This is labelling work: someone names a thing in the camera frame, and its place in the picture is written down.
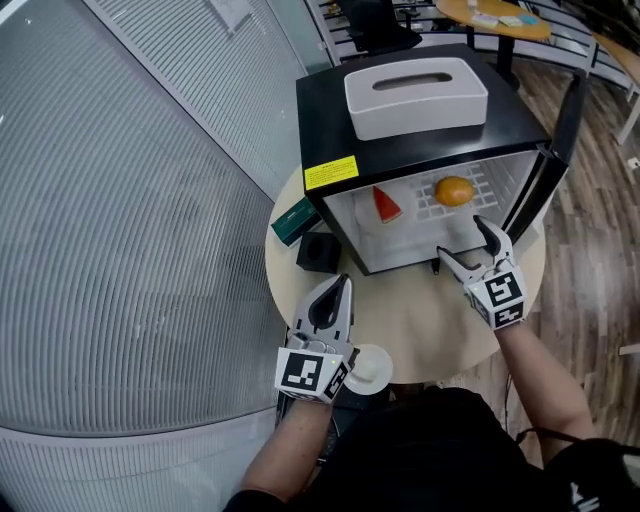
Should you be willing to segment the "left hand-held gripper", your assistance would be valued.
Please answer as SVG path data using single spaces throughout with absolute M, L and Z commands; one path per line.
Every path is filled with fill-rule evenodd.
M 348 274 L 311 290 L 294 313 L 292 328 L 299 332 L 289 332 L 286 345 L 278 349 L 276 390 L 293 399 L 332 404 L 360 353 L 348 342 L 352 324 L 353 282 Z M 338 347 L 322 340 L 338 341 Z

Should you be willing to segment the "person's black clothing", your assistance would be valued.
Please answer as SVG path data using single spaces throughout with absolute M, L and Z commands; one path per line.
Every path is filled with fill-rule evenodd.
M 246 490 L 224 512 L 640 512 L 623 453 L 574 439 L 539 469 L 480 395 L 430 388 L 356 419 L 289 502 Z

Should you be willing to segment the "black mini fridge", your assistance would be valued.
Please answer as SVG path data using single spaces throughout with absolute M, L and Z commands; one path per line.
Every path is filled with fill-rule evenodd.
M 486 122 L 371 141 L 357 138 L 346 105 L 344 78 L 362 69 L 420 58 L 461 58 L 486 86 Z M 552 130 L 547 130 L 513 88 L 463 44 L 395 52 L 344 64 L 300 79 L 296 85 L 302 180 L 305 196 L 338 238 L 355 266 L 371 275 L 437 258 L 441 246 L 454 254 L 485 248 L 473 216 L 481 215 L 519 239 L 542 214 L 568 171 L 587 90 L 584 71 L 573 73 Z M 306 191 L 303 170 L 354 155 L 359 176 Z M 462 213 L 418 221 L 401 232 L 372 236 L 354 214 L 354 195 L 374 186 L 410 195 L 409 180 L 429 171 L 480 164 L 501 213 Z

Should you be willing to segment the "yellow warning sticker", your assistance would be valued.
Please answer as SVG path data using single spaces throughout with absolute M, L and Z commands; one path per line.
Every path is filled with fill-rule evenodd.
M 359 176 L 354 155 L 326 162 L 303 170 L 306 191 L 322 188 Z

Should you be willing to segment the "white tissue box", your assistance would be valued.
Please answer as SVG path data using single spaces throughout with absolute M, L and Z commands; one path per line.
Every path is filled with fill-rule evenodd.
M 344 78 L 347 109 L 358 139 L 479 126 L 489 92 L 461 58 L 396 61 Z

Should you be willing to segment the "round wooden table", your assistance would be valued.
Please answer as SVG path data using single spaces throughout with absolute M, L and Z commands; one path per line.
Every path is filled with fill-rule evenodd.
M 474 48 L 475 29 L 486 29 L 498 37 L 495 70 L 515 91 L 520 87 L 512 72 L 515 42 L 544 43 L 551 37 L 546 21 L 506 0 L 436 0 L 436 8 L 446 18 L 466 27 L 470 48 Z

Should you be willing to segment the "dark green box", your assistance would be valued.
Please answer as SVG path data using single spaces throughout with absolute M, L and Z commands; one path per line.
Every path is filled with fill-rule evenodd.
M 277 238 L 289 247 L 321 221 L 322 218 L 312 203 L 303 197 L 277 218 L 271 228 Z

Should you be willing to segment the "orange fruit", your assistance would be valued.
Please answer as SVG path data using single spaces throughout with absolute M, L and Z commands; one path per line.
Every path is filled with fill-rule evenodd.
M 434 188 L 436 201 L 447 207 L 459 207 L 469 203 L 475 192 L 472 182 L 466 178 L 449 176 L 439 180 Z

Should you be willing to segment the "white paper notice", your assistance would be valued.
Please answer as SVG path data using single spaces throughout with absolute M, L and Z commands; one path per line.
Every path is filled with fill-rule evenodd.
M 252 15 L 248 0 L 208 0 L 230 34 L 234 34 Z

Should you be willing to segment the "white round plate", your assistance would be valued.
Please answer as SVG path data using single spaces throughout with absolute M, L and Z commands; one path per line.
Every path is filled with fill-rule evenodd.
M 359 353 L 356 357 L 370 358 L 378 365 L 378 374 L 374 382 L 365 383 L 354 378 L 353 370 L 345 379 L 344 384 L 353 393 L 363 396 L 371 396 L 381 392 L 390 383 L 393 376 L 393 362 L 389 354 L 381 347 L 373 344 L 361 344 L 357 346 Z
M 375 206 L 372 191 L 367 190 L 362 194 L 354 195 L 355 219 L 363 232 L 372 236 L 383 236 L 401 232 L 413 226 L 417 208 L 411 196 L 391 194 L 390 197 L 402 213 L 394 220 L 383 223 Z

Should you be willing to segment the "wooden desk white legs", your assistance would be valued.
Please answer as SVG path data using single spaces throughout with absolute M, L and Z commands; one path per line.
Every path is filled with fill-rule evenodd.
M 604 35 L 593 32 L 592 36 L 595 39 L 594 54 L 597 54 L 599 49 L 603 48 L 622 67 L 629 78 L 630 88 L 627 93 L 627 100 L 630 101 L 632 96 L 636 95 L 636 101 L 631 112 L 616 136 L 617 144 L 623 145 L 635 123 L 640 118 L 640 56 Z

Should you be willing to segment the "person's left forearm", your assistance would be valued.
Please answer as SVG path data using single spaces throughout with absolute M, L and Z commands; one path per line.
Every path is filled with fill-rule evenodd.
M 249 465 L 242 491 L 259 491 L 287 502 L 311 477 L 325 446 L 333 406 L 295 400 Z

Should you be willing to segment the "red watermelon slice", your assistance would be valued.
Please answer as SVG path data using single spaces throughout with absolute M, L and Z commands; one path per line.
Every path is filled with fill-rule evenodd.
M 381 188 L 372 188 L 374 206 L 382 224 L 388 224 L 403 214 L 402 208 Z

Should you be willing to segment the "black cube holder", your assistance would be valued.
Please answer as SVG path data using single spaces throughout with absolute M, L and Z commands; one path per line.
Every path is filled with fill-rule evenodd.
M 305 271 L 335 274 L 342 251 L 331 233 L 307 232 L 302 236 L 296 264 Z

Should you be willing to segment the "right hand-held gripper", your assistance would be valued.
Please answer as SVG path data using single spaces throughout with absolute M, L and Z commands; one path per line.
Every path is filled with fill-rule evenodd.
M 473 220 L 483 234 L 485 251 L 493 257 L 494 267 L 506 269 L 484 276 L 484 265 L 468 266 L 448 249 L 438 246 L 438 258 L 464 286 L 472 307 L 480 314 L 492 331 L 519 323 L 524 319 L 527 297 L 524 275 L 514 267 L 511 238 L 497 224 L 481 215 Z

